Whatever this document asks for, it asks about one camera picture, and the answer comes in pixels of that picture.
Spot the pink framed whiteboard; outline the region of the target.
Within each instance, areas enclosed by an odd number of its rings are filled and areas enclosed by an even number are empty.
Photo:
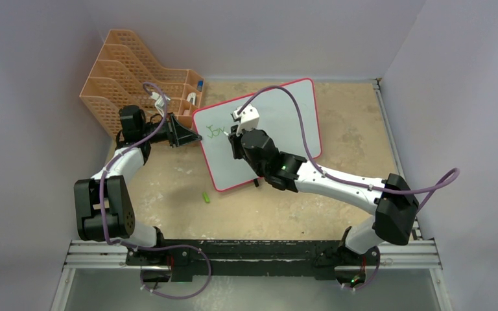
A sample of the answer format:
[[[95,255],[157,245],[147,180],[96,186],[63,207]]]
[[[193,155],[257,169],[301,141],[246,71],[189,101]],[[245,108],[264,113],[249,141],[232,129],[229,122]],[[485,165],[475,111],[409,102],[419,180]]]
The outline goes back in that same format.
[[[322,142],[314,82],[303,78],[283,85],[293,95],[273,89],[259,94],[251,105],[258,111],[258,129],[266,131],[275,145],[284,152],[305,156],[308,146],[313,158],[320,157]],[[244,160],[233,158],[231,145],[222,131],[235,125],[231,113],[241,107],[249,95],[198,109],[193,126],[199,135],[204,159],[215,190],[224,192],[251,183],[257,175]]]

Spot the green marker cap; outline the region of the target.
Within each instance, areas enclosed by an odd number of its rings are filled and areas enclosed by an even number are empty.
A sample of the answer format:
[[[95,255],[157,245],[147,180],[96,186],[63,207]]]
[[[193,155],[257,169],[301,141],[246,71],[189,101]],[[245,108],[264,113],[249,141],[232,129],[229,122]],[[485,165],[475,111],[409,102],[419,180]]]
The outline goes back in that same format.
[[[203,192],[202,193],[202,196],[203,196],[203,199],[206,203],[210,203],[210,199],[209,199],[209,196],[206,192]]]

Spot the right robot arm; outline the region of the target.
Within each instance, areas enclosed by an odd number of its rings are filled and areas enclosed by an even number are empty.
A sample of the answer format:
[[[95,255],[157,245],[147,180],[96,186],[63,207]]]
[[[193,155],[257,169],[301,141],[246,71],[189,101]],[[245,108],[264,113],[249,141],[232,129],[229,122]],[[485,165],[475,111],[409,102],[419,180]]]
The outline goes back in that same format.
[[[239,130],[234,125],[228,140],[234,159],[245,160],[273,188],[333,198],[370,215],[359,225],[345,230],[338,246],[343,262],[353,264],[382,242],[408,244],[419,203],[412,194],[399,194],[409,189],[401,176],[370,178],[372,189],[357,187],[357,176],[347,174],[348,182],[340,183],[320,173],[309,159],[279,151],[263,130]]]

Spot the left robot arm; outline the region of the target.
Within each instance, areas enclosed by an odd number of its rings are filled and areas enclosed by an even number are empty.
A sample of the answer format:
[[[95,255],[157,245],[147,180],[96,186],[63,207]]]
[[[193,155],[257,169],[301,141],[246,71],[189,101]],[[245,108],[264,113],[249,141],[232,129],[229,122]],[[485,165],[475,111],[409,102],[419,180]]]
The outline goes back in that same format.
[[[158,265],[167,258],[163,233],[136,220],[128,182],[148,161],[153,143],[167,141],[180,147],[197,143],[202,136],[172,113],[158,123],[149,122],[136,105],[121,108],[119,121],[112,159],[92,177],[74,184],[77,232],[81,240],[142,249],[143,258]]]

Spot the white stapler in organizer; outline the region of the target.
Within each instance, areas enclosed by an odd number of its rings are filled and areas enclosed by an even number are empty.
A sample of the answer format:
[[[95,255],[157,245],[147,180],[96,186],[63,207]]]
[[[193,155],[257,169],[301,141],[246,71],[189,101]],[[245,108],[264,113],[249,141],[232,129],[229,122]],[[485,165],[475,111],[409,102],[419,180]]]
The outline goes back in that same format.
[[[191,92],[186,96],[186,100],[190,102],[192,105],[196,105],[197,102],[197,94],[195,92]]]

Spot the orange plastic file organizer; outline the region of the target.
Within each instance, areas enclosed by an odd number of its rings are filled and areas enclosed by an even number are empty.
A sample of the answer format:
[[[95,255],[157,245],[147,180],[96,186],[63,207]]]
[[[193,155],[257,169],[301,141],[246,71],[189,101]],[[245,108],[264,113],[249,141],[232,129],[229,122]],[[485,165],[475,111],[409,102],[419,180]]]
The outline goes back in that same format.
[[[202,91],[196,88],[200,80],[204,81]],[[192,69],[171,69],[160,64],[132,30],[109,31],[80,92],[80,99],[114,138],[121,129],[121,108],[139,106],[148,121],[157,113],[154,101],[143,89],[144,82],[156,84],[170,98],[168,112],[182,125],[193,128],[192,115],[202,105],[204,78]],[[196,105],[186,100],[191,92],[197,94]]]

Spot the aluminium base frame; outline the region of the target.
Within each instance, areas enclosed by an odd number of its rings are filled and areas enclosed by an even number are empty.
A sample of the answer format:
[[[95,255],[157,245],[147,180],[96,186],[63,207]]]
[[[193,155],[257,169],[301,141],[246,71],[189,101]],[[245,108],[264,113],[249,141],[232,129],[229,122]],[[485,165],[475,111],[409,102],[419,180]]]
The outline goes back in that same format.
[[[297,105],[296,99],[282,84],[268,86],[249,95],[250,99],[241,108],[251,104],[259,94],[273,89],[288,94],[292,103]],[[348,182],[345,177],[348,173],[318,164],[308,146],[305,146],[305,153],[302,157],[309,159],[320,173],[340,183]],[[355,186],[373,188],[369,177],[357,177]],[[260,189],[275,189],[262,177],[257,175],[256,179]],[[295,198],[311,194],[276,190]],[[70,281],[71,288],[80,290],[88,298],[85,303],[75,303],[74,310],[111,310],[120,305],[133,305],[143,295],[190,299],[200,295],[217,276],[313,277],[320,281],[332,281],[349,290],[360,290],[372,281],[367,270],[377,271],[386,260],[386,248],[397,246],[382,242],[359,255],[350,250],[342,251],[339,248],[341,240],[164,237],[164,247],[144,250],[79,239],[69,248],[65,268],[76,274]]]

